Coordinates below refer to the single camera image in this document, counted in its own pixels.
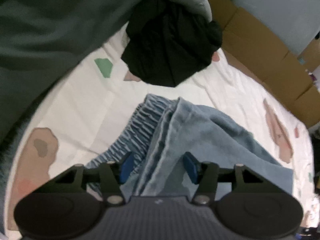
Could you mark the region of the light blue denim pants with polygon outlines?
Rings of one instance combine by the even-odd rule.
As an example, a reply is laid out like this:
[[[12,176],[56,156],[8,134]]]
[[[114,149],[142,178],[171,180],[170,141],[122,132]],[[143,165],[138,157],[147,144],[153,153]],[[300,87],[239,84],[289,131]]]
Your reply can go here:
[[[183,98],[169,100],[154,94],[145,97],[118,139],[87,168],[119,161],[132,153],[133,169],[121,186],[125,198],[191,197],[196,186],[183,167],[185,152],[221,168],[244,164],[285,192],[292,192],[292,170],[282,167],[230,116]]]

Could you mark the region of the cream bear print duvet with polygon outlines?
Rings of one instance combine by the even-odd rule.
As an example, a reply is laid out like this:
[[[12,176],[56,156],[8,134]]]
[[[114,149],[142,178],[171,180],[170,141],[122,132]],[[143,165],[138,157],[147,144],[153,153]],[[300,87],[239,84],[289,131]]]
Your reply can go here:
[[[147,94],[184,98],[216,108],[248,130],[275,159],[281,150],[271,137],[275,114],[286,129],[293,156],[284,166],[293,170],[293,195],[304,209],[303,227],[319,224],[319,198],[314,193],[313,149],[305,125],[289,113],[261,84],[242,73],[232,56],[220,60],[175,88],[135,81],[121,54],[127,44],[118,31],[86,57],[36,107],[10,147],[14,155],[4,190],[5,239],[19,239],[13,209],[26,194],[74,164],[86,164],[106,151],[121,134]]]

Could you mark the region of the blue fuzzy blanket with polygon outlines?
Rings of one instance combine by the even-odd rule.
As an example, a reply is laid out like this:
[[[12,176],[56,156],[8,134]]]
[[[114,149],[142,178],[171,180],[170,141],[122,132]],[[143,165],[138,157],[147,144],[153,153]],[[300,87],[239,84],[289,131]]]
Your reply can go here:
[[[1,233],[4,234],[4,209],[5,209],[5,195],[7,182],[10,175],[10,170],[14,157],[16,155],[17,148],[20,140],[23,137],[25,129],[27,128],[29,121],[22,121],[16,124],[7,134],[5,139],[1,142],[1,163],[0,163],[0,187],[1,187]]]

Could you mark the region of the brown cardboard sheet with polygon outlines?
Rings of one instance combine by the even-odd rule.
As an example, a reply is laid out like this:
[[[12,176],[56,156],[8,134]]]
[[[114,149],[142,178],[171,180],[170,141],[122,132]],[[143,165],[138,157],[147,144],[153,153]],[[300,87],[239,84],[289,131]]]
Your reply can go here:
[[[297,119],[319,123],[319,91],[308,72],[267,26],[231,0],[208,0],[221,26],[229,64],[253,74]]]

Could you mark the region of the dark grey blanket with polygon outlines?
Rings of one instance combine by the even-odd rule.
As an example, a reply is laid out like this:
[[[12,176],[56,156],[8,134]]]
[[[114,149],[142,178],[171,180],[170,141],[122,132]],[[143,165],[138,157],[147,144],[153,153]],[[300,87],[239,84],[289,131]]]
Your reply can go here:
[[[1,0],[1,138],[141,0]]]

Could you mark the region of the grey wrapped box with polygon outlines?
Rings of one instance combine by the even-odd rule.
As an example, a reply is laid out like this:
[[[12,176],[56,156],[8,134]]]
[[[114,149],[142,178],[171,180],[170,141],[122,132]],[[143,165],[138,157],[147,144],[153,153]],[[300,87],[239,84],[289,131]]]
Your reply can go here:
[[[319,0],[232,0],[299,55],[319,32]]]

